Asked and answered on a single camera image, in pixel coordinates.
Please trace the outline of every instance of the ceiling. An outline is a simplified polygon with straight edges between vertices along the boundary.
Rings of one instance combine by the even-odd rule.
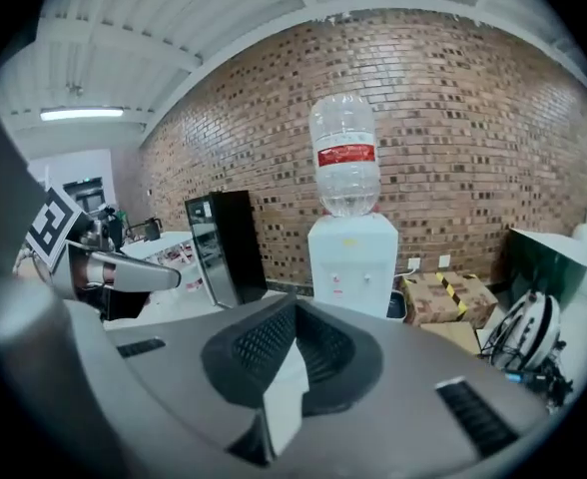
[[[45,0],[36,41],[0,68],[0,116],[28,158],[140,145],[216,67],[292,25],[416,8],[510,32],[587,86],[587,61],[543,0]],[[122,118],[43,123],[43,109],[115,106]]]

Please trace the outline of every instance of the glass door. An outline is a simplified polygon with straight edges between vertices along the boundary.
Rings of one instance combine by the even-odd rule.
[[[194,201],[187,204],[194,246],[216,304],[225,307],[238,305],[238,297],[225,263],[218,229],[210,203]]]

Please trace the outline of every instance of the water bottle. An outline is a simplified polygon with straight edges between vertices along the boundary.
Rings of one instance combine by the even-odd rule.
[[[369,213],[380,195],[380,168],[368,102],[354,94],[327,96],[311,108],[309,130],[322,205],[335,217]]]

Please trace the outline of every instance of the brick wall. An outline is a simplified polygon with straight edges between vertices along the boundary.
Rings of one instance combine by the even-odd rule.
[[[119,208],[127,211],[130,226],[140,224],[152,213],[147,189],[139,185],[143,168],[138,149],[118,148],[111,151],[112,178]]]
[[[532,46],[465,19],[358,13],[293,27],[218,68],[143,145],[127,189],[169,229],[183,200],[248,189],[266,274],[309,283],[321,214],[307,115],[320,97],[367,96],[379,207],[402,239],[397,267],[488,277],[509,227],[570,233],[587,205],[587,91]]]

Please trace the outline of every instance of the electrical cable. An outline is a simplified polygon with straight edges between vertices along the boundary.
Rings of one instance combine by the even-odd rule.
[[[509,309],[509,311],[504,315],[502,320],[495,326],[495,328],[493,328],[491,334],[486,339],[484,346],[482,346],[482,348],[480,349],[480,355],[487,357],[491,365],[495,366],[494,358],[498,354],[512,354],[504,353],[505,342],[508,340],[517,323],[521,320],[521,314],[517,314],[517,312],[520,309],[522,309],[525,306],[525,304],[526,299],[513,305]],[[511,356],[511,358],[508,361],[509,364],[513,361],[515,356]]]
[[[394,275],[393,278],[400,278],[401,276],[412,275],[412,274],[414,274],[416,272],[417,272],[417,268],[415,267],[414,269],[412,269],[411,271],[408,271],[407,273],[399,273],[397,275]]]

